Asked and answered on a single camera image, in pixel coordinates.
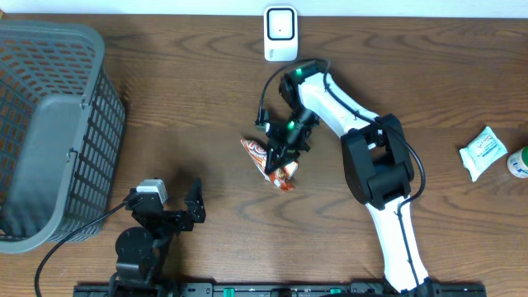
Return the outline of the red chocolate bar wrapper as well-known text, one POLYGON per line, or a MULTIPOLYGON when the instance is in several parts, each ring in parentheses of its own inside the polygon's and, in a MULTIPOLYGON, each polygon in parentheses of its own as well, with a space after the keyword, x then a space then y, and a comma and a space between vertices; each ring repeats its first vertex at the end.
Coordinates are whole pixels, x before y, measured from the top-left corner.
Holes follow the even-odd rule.
POLYGON ((267 174, 265 173, 267 151, 255 140, 241 139, 240 143, 267 181, 283 192, 295 189, 291 179, 299 167, 297 161, 293 161, 273 173, 267 174))

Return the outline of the light green tissue pack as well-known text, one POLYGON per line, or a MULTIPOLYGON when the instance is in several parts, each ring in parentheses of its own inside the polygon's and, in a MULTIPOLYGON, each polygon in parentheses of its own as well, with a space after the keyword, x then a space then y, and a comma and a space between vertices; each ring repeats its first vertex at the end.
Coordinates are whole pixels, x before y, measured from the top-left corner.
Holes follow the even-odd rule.
POLYGON ((507 153, 507 148, 493 130, 486 126, 466 147, 459 150, 464 167, 469 171, 472 182, 507 153))

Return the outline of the green lid jar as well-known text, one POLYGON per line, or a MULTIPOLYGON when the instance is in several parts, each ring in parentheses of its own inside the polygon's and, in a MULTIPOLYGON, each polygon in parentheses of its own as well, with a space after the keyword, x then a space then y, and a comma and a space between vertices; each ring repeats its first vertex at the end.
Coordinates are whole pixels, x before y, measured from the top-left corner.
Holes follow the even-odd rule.
POLYGON ((507 168, 514 177, 521 179, 528 177, 527 151, 528 147, 525 146, 508 157, 507 168))

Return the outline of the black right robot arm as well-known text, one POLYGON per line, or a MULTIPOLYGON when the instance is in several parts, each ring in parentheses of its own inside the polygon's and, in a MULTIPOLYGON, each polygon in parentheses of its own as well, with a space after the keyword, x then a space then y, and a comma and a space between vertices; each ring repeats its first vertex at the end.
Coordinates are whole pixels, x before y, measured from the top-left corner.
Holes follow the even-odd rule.
POLYGON ((260 108, 255 121, 268 138, 264 171, 272 174, 296 161, 312 129, 324 122, 340 139, 346 183, 367 207, 384 257, 384 278, 395 295, 426 296, 429 276, 413 232, 410 204, 424 191, 411 189, 422 161, 404 137, 399 119, 380 116, 343 91, 326 59, 301 59, 276 70, 279 93, 291 108, 286 121, 260 108))

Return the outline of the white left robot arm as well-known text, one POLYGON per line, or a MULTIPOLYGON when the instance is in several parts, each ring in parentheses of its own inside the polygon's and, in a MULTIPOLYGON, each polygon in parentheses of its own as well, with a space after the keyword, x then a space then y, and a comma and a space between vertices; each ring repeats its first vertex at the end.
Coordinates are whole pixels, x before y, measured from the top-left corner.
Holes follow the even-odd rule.
POLYGON ((109 296, 178 296, 180 286, 161 277, 172 239, 205 222, 201 179, 194 180, 184 199, 184 210, 165 210, 168 193, 163 180, 147 179, 130 190, 125 208, 139 223, 126 229, 115 243, 116 273, 109 296))

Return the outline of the grey plastic basket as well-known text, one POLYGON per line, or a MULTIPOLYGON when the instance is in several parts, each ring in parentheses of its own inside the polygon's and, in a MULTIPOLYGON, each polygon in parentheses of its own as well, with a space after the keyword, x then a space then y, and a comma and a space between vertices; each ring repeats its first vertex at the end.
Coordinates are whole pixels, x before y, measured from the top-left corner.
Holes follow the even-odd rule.
POLYGON ((2 22, 2 252, 100 232, 125 132, 104 57, 88 26, 2 22))

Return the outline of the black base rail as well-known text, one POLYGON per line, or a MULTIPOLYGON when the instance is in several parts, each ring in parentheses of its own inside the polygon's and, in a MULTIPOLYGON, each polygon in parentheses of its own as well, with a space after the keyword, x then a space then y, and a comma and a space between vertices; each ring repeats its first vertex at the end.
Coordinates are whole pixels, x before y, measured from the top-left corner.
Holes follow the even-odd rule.
MULTIPOLYGON (((114 290, 108 285, 76 285, 73 297, 97 296, 173 296, 173 297, 316 297, 316 296, 396 296, 380 282, 352 282, 349 285, 214 285, 211 283, 181 283, 172 290, 159 287, 149 289, 118 284, 114 290)), ((446 285, 426 282, 406 296, 431 297, 486 297, 483 285, 446 285)))

